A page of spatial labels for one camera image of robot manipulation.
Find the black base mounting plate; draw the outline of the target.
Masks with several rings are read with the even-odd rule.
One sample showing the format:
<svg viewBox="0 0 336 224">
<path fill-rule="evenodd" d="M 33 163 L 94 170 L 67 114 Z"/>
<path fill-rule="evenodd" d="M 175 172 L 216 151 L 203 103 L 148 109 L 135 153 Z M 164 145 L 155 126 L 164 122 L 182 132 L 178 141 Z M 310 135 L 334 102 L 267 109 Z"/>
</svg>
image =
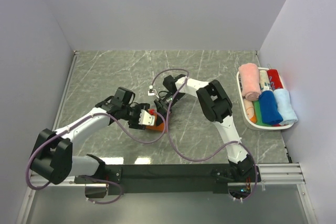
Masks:
<svg viewBox="0 0 336 224">
<path fill-rule="evenodd" d="M 258 168 L 239 169 L 229 164 L 106 165 L 98 177 L 120 185 L 126 194 L 227 194 L 228 184 L 260 182 Z"/>
</svg>

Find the pink rolled towel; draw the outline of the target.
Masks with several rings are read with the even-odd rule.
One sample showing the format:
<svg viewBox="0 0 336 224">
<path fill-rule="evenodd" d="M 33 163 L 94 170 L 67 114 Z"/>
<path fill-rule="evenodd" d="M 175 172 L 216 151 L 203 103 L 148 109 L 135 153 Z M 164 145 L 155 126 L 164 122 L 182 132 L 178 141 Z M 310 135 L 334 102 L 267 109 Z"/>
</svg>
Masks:
<svg viewBox="0 0 336 224">
<path fill-rule="evenodd" d="M 261 95 L 259 69 L 254 63 L 243 64 L 238 68 L 242 83 L 242 96 L 249 101 L 257 101 Z"/>
</svg>

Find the light blue rolled towel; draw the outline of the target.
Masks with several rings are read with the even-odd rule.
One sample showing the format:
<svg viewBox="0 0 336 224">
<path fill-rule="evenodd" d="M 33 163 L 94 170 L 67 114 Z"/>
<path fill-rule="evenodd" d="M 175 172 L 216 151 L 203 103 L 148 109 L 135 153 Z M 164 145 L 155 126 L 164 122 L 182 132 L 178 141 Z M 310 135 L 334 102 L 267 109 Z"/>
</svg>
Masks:
<svg viewBox="0 0 336 224">
<path fill-rule="evenodd" d="M 289 91 L 287 89 L 274 90 L 277 109 L 282 117 L 281 126 L 293 124 L 298 121 L 297 115 L 292 108 Z"/>
</svg>

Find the red rolled towel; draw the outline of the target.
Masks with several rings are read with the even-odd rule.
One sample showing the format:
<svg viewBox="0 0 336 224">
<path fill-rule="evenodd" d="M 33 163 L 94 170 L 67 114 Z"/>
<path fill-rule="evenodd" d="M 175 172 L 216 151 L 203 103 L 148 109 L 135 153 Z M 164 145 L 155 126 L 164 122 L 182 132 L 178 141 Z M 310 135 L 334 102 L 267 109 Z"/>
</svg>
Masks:
<svg viewBox="0 0 336 224">
<path fill-rule="evenodd" d="M 273 91 L 277 90 L 277 89 L 283 89 L 284 88 L 284 86 L 283 86 L 283 84 L 280 80 L 280 75 L 279 75 L 278 70 L 269 69 L 269 70 L 267 70 L 267 75 L 268 75 L 268 79 L 269 79 L 269 82 L 270 82 L 271 89 Z"/>
</svg>

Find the dark blue rolled towel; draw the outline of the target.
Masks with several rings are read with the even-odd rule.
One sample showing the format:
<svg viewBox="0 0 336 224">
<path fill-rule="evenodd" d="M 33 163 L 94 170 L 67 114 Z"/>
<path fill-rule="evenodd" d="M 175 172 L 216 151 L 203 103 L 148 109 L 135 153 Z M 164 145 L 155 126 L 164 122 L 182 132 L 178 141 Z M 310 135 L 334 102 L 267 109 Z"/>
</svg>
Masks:
<svg viewBox="0 0 336 224">
<path fill-rule="evenodd" d="M 259 105 L 262 122 L 269 125 L 276 125 L 283 121 L 278 112 L 275 96 L 272 91 L 266 90 L 259 96 Z"/>
</svg>

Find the grey orange giraffe towel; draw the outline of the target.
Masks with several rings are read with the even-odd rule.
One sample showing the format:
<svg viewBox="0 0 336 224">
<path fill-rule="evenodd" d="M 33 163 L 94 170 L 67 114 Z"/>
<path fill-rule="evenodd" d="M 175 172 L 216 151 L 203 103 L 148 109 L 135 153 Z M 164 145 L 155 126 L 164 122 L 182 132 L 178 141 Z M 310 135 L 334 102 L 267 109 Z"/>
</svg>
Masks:
<svg viewBox="0 0 336 224">
<path fill-rule="evenodd" d="M 147 130 L 158 131 L 158 132 L 166 132 L 165 121 L 156 114 L 156 111 L 150 110 L 150 114 L 155 116 L 155 122 L 153 126 L 146 126 Z"/>
</svg>

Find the white towel basket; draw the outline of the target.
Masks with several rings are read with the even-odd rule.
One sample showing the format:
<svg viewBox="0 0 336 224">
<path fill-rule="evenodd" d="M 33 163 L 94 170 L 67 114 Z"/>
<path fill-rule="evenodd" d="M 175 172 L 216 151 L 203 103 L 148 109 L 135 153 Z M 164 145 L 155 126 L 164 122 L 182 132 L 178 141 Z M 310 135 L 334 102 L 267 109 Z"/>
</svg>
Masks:
<svg viewBox="0 0 336 224">
<path fill-rule="evenodd" d="M 236 82 L 237 82 L 237 87 L 238 87 L 238 101 L 239 101 L 239 106 L 240 106 L 240 112 L 243 116 L 243 122 L 245 123 L 245 125 L 252 130 L 256 130 L 256 131 L 276 131 L 276 130 L 286 130 L 291 128 L 294 123 L 290 123 L 290 124 L 285 124 L 285 125 L 280 125 L 280 124 L 276 124 L 276 125 L 268 125 L 268 124 L 263 124 L 262 120 L 261 120 L 261 116 L 257 117 L 256 119 L 260 118 L 260 122 L 259 123 L 254 123 L 252 122 L 249 118 L 248 115 L 245 111 L 245 106 L 244 106 L 244 97 L 241 95 L 242 93 L 242 85 L 241 85 L 241 78 L 240 78 L 240 73 L 237 72 L 236 73 Z"/>
</svg>

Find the cream patterned rolled towel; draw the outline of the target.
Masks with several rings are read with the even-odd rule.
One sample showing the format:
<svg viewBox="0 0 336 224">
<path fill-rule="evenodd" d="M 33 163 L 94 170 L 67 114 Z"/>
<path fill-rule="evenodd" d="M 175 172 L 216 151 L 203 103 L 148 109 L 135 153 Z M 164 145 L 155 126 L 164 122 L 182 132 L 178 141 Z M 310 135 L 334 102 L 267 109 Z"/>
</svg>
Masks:
<svg viewBox="0 0 336 224">
<path fill-rule="evenodd" d="M 272 90 L 269 77 L 268 77 L 268 73 L 266 70 L 259 71 L 259 85 L 260 85 L 261 92 Z"/>
</svg>

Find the aluminium frame rail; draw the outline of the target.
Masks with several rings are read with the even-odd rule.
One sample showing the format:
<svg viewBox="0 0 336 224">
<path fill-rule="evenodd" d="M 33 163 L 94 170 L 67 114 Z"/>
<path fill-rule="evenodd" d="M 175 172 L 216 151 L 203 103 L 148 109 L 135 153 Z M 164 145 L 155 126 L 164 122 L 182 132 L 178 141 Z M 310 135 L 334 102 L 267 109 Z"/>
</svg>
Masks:
<svg viewBox="0 0 336 224">
<path fill-rule="evenodd" d="M 107 164 L 91 156 L 84 164 L 74 161 L 45 162 L 34 160 L 27 166 L 25 179 L 29 191 L 22 203 L 17 223 L 25 223 L 31 206 L 30 196 L 46 185 L 34 186 L 30 181 L 35 173 L 46 185 L 104 184 L 108 195 L 118 198 L 125 193 L 186 193 L 206 192 L 228 194 L 244 202 L 253 195 L 257 185 L 296 184 L 308 223 L 317 223 L 301 167 L 298 163 L 255 164 L 248 156 L 243 162 L 227 164 Z"/>
</svg>

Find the green rolled towel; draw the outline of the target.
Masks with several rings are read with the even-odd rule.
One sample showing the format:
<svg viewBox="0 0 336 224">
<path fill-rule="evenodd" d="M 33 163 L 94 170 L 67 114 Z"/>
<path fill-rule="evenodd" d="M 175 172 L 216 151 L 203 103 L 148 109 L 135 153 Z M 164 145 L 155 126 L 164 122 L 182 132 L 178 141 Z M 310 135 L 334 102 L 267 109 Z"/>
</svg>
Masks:
<svg viewBox="0 0 336 224">
<path fill-rule="evenodd" d="M 269 124 L 266 124 L 262 121 L 259 101 L 253 101 L 253 105 L 254 105 L 255 114 L 256 114 L 256 118 L 257 118 L 256 124 L 259 125 L 259 126 L 270 126 Z"/>
</svg>

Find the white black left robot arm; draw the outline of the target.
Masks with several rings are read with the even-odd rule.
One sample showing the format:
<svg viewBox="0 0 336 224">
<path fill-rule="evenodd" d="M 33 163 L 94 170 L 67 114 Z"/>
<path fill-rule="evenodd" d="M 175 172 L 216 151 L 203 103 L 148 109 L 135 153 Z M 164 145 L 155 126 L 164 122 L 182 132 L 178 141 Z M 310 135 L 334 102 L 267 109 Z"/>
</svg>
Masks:
<svg viewBox="0 0 336 224">
<path fill-rule="evenodd" d="M 129 128 L 143 130 L 154 125 L 148 103 L 135 103 L 134 92 L 119 87 L 115 95 L 98 102 L 93 109 L 67 126 L 42 130 L 37 137 L 27 171 L 33 171 L 58 185 L 69 176 L 87 175 L 94 183 L 104 180 L 104 162 L 93 155 L 76 156 L 73 150 L 95 132 L 121 120 Z"/>
</svg>

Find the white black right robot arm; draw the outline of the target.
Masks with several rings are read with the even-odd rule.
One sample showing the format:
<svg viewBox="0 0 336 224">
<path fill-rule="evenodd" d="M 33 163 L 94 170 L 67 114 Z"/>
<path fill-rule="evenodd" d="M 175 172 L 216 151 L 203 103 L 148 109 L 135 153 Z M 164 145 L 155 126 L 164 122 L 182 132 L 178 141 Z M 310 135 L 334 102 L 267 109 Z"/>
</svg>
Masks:
<svg viewBox="0 0 336 224">
<path fill-rule="evenodd" d="M 248 178 L 257 181 L 257 165 L 250 151 L 242 144 L 234 124 L 232 102 L 220 82 L 199 81 L 181 74 L 177 77 L 167 76 L 163 85 L 166 88 L 166 96 L 160 97 L 156 93 L 154 104 L 157 112 L 165 117 L 164 120 L 159 120 L 160 123 L 165 123 L 165 129 L 169 129 L 172 106 L 184 95 L 196 97 L 205 118 L 215 125 L 223 140 L 224 145 L 220 149 L 227 149 L 230 172 L 234 181 L 242 182 Z"/>
</svg>

